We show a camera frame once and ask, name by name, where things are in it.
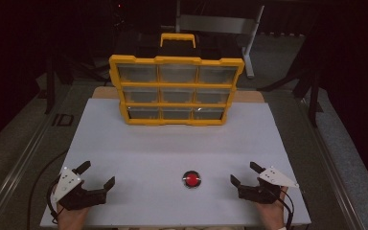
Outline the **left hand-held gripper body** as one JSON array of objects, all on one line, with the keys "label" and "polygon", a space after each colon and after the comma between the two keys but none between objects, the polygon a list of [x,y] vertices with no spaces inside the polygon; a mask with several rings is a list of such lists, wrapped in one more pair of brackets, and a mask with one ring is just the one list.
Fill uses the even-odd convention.
[{"label": "left hand-held gripper body", "polygon": [[52,200],[69,211],[105,204],[107,191],[104,186],[97,190],[86,190],[82,187],[80,174],[75,174],[72,170],[63,168]]}]

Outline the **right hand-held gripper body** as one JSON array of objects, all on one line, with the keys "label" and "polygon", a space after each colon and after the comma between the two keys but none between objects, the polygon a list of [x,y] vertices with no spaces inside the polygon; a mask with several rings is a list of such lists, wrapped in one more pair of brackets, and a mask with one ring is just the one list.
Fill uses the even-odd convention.
[{"label": "right hand-held gripper body", "polygon": [[299,184],[274,167],[265,168],[258,173],[258,186],[242,185],[238,188],[241,199],[250,200],[260,204],[272,204],[280,198],[282,187],[298,188]]}]

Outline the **red round button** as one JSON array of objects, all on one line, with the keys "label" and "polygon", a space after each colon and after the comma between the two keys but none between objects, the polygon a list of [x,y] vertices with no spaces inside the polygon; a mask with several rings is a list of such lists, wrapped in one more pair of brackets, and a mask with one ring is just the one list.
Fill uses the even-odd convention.
[{"label": "red round button", "polygon": [[182,176],[183,184],[188,189],[195,189],[201,184],[201,176],[196,171],[187,171]]}]

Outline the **clear plastic drawer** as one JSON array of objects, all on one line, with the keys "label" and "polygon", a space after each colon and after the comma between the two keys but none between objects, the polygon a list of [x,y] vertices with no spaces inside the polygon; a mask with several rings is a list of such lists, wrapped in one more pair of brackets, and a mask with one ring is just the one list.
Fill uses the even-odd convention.
[{"label": "clear plastic drawer", "polygon": [[221,107],[200,107],[194,110],[196,120],[220,120],[224,109]]}]

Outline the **yellow drawer organizer cabinet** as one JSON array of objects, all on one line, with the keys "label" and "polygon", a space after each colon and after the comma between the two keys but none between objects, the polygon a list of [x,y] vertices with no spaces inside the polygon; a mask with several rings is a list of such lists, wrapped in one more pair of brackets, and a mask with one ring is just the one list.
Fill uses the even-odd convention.
[{"label": "yellow drawer organizer cabinet", "polygon": [[129,125],[221,126],[244,61],[228,36],[126,36],[109,58]]}]

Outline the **person's left hand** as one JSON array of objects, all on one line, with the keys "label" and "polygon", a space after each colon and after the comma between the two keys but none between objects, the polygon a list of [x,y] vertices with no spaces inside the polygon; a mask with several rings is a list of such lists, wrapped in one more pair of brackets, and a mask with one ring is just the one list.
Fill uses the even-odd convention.
[{"label": "person's left hand", "polygon": [[57,204],[57,229],[58,230],[82,230],[90,209],[67,210]]}]

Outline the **person's right hand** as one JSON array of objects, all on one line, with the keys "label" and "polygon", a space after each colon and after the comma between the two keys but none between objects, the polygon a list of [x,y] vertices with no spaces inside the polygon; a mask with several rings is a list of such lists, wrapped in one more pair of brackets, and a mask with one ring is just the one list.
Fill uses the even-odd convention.
[{"label": "person's right hand", "polygon": [[272,204],[255,204],[265,230],[286,230],[284,205],[280,201]]}]

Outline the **black stand leg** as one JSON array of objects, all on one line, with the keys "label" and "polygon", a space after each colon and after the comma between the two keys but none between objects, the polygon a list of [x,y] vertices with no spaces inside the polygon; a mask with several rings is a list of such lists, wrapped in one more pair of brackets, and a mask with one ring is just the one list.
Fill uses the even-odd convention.
[{"label": "black stand leg", "polygon": [[55,70],[53,65],[53,57],[46,58],[46,114],[50,114],[56,100],[55,92]]}]

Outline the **black tripod stand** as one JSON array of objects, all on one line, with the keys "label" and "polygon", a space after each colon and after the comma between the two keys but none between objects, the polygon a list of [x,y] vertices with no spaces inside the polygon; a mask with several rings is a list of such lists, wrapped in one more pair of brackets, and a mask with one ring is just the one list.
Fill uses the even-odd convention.
[{"label": "black tripod stand", "polygon": [[298,80],[297,84],[292,90],[295,98],[304,98],[310,92],[310,102],[308,110],[308,118],[313,127],[317,127],[316,112],[318,108],[318,93],[321,79],[322,69],[319,67],[304,67],[297,70],[295,73],[286,75],[284,78],[273,82],[264,87],[258,88],[258,91],[270,92],[279,88],[286,83]]}]

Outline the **set of transparent organizer bins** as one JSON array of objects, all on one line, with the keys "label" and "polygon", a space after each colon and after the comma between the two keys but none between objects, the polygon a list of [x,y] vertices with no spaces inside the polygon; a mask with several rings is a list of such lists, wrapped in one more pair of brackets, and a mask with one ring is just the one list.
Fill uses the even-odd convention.
[{"label": "set of transparent organizer bins", "polygon": [[[221,122],[237,73],[236,66],[121,64],[122,110],[129,121]],[[221,107],[224,112],[220,120],[196,120],[194,110],[200,107]]]}]

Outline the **grey metal stand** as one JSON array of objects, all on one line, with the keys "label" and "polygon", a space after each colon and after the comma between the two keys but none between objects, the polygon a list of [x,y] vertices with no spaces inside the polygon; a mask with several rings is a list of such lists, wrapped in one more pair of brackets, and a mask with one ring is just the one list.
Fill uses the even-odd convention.
[{"label": "grey metal stand", "polygon": [[175,26],[177,33],[181,31],[198,31],[208,33],[222,33],[247,35],[248,41],[241,47],[245,65],[245,73],[249,79],[255,78],[251,62],[251,49],[261,22],[265,6],[259,4],[257,12],[251,19],[223,16],[205,16],[181,13],[182,0],[176,0]]}]

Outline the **black rectangular floor bracket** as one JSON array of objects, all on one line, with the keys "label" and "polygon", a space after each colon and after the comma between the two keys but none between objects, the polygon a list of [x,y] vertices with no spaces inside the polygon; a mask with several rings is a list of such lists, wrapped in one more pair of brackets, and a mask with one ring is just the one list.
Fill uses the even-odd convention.
[{"label": "black rectangular floor bracket", "polygon": [[52,127],[69,127],[74,122],[74,116],[71,114],[56,114],[52,122]]}]

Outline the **aluminium floor rail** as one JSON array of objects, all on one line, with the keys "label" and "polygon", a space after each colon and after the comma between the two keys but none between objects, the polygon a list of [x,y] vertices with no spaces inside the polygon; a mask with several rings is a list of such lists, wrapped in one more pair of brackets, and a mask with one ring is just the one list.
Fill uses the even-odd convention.
[{"label": "aluminium floor rail", "polygon": [[43,99],[32,99],[0,132],[0,215],[70,88],[60,85],[55,90],[55,102],[48,113]]},{"label": "aluminium floor rail", "polygon": [[303,114],[303,118],[308,124],[309,131],[312,133],[316,146],[319,148],[319,154],[321,158],[322,168],[325,171],[325,175],[330,181],[334,196],[337,200],[339,209],[341,210],[345,222],[350,230],[364,230],[363,223],[357,214],[357,211],[349,198],[347,190],[343,184],[342,178],[338,173],[336,165],[334,164],[332,155],[323,139],[318,122],[316,126],[312,124],[309,119],[309,106],[305,99],[296,99],[298,107]]}]

